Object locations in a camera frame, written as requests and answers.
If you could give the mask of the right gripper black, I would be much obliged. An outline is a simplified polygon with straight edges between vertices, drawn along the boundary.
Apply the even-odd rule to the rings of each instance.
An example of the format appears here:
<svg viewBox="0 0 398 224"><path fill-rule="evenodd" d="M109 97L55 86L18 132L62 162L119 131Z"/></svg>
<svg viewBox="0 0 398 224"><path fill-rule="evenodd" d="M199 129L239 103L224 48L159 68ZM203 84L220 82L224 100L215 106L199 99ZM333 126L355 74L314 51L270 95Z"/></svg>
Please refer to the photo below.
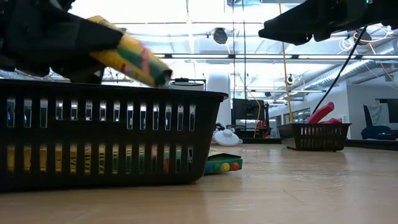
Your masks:
<svg viewBox="0 0 398 224"><path fill-rule="evenodd" d="M364 26L368 8L367 0L307 0L265 21L258 36L294 45L306 44L312 38L316 42L323 41L334 32ZM309 15L310 31L306 27Z"/></svg>

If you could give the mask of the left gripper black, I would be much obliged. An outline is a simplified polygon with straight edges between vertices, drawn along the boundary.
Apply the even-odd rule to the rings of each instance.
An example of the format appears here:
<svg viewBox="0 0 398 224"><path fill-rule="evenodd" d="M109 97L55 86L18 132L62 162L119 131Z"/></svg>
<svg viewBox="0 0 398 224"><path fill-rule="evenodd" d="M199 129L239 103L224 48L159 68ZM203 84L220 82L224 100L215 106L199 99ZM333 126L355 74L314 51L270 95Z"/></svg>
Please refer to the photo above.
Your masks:
<svg viewBox="0 0 398 224"><path fill-rule="evenodd" d="M105 65L90 53L113 50L123 33L70 14L72 0L1 1L1 69L72 83L101 83Z"/></svg>

